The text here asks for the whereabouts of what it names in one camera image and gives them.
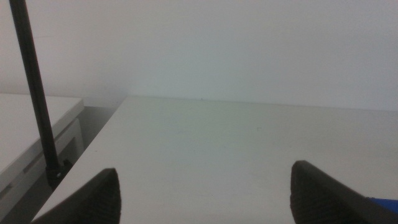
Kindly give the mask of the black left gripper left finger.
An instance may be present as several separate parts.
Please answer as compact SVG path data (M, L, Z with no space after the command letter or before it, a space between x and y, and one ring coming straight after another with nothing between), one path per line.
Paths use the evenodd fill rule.
M107 168L32 224L119 224L120 217L118 173Z

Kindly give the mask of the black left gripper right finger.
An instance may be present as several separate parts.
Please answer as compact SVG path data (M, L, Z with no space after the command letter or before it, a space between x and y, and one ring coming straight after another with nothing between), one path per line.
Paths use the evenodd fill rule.
M295 223L397 223L397 200L365 197L307 161L292 166Z

